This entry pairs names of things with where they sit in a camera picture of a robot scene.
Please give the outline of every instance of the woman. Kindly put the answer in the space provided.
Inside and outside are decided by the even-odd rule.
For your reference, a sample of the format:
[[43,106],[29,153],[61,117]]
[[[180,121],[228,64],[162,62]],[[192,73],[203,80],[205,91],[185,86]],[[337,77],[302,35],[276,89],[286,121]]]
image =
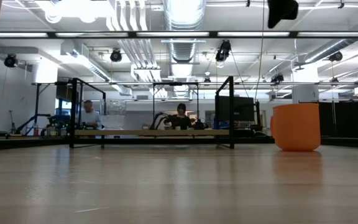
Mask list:
[[169,116],[164,124],[171,122],[172,128],[176,129],[176,127],[180,127],[181,130],[187,130],[188,128],[192,128],[190,118],[186,116],[186,105],[180,103],[177,108],[178,114]]

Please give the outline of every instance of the orange bucket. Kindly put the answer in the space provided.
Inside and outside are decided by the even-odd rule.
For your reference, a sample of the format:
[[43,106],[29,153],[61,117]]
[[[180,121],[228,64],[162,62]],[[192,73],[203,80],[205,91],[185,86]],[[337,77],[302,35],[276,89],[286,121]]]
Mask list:
[[272,136],[283,151],[313,151],[320,146],[317,103],[299,103],[273,108]]

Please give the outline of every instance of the computer monitor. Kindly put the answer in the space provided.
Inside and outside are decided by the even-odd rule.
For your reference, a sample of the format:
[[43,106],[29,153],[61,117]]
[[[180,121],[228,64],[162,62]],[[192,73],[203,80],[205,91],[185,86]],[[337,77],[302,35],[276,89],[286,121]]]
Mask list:
[[[219,121],[228,121],[229,118],[229,97],[219,96]],[[255,121],[253,98],[240,96],[234,97],[234,120]]]

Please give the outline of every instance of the wooden floor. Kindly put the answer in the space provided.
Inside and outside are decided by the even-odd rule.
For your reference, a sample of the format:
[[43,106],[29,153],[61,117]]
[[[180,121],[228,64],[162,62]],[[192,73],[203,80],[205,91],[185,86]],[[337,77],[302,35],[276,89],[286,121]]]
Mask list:
[[2,223],[358,223],[358,149],[3,150]]

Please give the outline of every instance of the ceiling light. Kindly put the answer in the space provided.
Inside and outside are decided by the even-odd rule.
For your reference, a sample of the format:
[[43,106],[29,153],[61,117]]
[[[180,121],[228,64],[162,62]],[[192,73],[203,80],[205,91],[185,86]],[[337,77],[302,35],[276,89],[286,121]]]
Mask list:
[[152,82],[117,82],[117,83],[113,83],[113,84],[118,84],[118,85],[153,85]]
[[299,32],[298,37],[358,37],[358,32]]
[[57,37],[76,37],[76,36],[81,36],[84,33],[56,33]]
[[28,32],[28,33],[12,33],[12,32],[0,32],[0,37],[48,37],[45,32]]
[[218,32],[218,37],[288,37],[289,32]]
[[57,37],[128,37],[127,32],[59,32],[56,33]]
[[189,31],[189,32],[138,32],[138,37],[207,37],[209,36],[209,32],[197,32],[197,31]]
[[205,40],[161,40],[163,44],[197,44],[197,43],[205,43]]

